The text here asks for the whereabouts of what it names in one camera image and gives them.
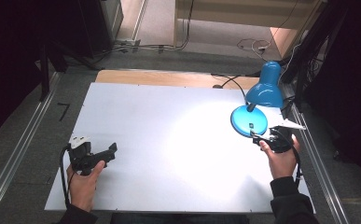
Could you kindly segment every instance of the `blue desk lamp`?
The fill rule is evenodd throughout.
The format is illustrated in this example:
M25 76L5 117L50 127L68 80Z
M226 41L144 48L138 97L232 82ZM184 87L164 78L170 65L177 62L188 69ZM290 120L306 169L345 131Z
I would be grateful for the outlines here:
M262 66L258 83L246 94L247 105L239 106L231 114L230 121L236 132L250 137L251 130L257 134L267 131L267 117L256 105L283 106L282 93L277 86L280 71L277 62L267 62Z

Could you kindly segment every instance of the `lamp base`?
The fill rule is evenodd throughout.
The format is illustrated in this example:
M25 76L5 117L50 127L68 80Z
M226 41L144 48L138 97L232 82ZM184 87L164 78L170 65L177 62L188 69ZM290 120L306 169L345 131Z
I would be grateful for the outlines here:
M258 108L249 112L246 105L241 105L232 112L230 123L237 133L246 137L251 137L251 130L257 134L263 134L268 128L268 120L264 113Z

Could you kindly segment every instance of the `right hand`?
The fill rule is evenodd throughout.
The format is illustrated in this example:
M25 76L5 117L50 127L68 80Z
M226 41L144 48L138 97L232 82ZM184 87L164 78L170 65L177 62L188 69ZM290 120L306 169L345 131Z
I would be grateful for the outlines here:
M291 135L291 138L294 141L294 148L299 152L299 141L294 134ZM268 156L273 179L293 175L297 161L292 149L283 153L274 153L266 142L259 141L259 145Z
M98 181L99 174L104 169L104 165L104 161L99 161L89 175L79 175L73 170L72 164L69 165L67 168L67 181L71 179L70 196L72 205L87 212L92 209L96 182Z

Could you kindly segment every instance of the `white table surface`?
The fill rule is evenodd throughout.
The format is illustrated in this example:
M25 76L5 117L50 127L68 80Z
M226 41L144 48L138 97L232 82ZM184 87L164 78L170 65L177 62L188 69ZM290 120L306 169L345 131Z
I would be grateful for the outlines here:
M91 83L72 136L89 136L93 153L118 146L94 209L271 212L267 156L230 124L241 104L237 90ZM258 108L269 127L283 120L278 108ZM299 191L310 196L303 180ZM65 210L59 170L45 209Z

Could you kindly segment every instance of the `black cabinet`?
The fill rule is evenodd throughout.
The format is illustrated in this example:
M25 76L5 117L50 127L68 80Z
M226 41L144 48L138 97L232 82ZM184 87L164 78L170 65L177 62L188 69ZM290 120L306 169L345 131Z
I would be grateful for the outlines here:
M361 167L361 1L353 1L304 97L337 132L337 150Z
M37 8L32 0L0 1L0 127L41 81Z
M50 39L90 58L112 49L123 19L119 0L45 0L43 12Z

